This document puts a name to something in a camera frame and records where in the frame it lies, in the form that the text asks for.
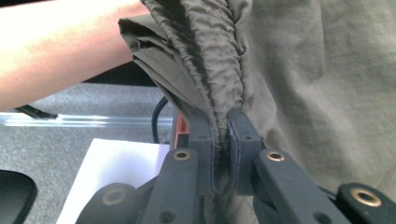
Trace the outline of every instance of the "gray fabric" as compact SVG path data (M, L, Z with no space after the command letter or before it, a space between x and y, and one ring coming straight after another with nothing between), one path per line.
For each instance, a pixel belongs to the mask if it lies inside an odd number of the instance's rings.
M396 200L393 0L158 2L144 1L157 27L128 18L121 33L153 79L207 113L219 147L225 114L241 107L268 147L288 151L322 187L360 182ZM151 38L163 30L163 44L138 46L135 24ZM230 200L236 223L255 221L249 199Z

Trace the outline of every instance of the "white paper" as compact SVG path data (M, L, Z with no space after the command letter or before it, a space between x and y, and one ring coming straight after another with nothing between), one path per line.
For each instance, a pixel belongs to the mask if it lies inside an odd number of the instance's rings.
M168 145L93 139L57 224L76 223L93 194L106 185L144 185L158 175L168 151Z

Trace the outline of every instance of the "gray carpet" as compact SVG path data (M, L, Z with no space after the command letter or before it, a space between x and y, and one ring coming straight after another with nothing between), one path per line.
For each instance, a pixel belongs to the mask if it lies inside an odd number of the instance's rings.
M162 98L156 88L79 84L32 105L52 113L150 117ZM168 105L161 117L172 117ZM170 131L160 130L162 141ZM152 142L151 128L49 128L0 126L0 169L24 173L38 187L26 224L53 224L93 138Z

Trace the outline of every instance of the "human arm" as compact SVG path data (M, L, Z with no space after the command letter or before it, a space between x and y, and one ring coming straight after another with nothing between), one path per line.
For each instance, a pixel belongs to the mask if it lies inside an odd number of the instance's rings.
M118 20L137 0L60 0L0 8L0 111L132 60Z

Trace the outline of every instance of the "olive green fabric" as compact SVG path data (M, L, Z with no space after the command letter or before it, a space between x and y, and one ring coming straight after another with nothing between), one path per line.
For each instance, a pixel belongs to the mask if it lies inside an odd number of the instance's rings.
M184 113L206 112L219 147L240 107L323 188L360 182L396 200L393 0L143 3L151 17L120 21L135 61ZM249 198L232 200L235 223L256 221Z

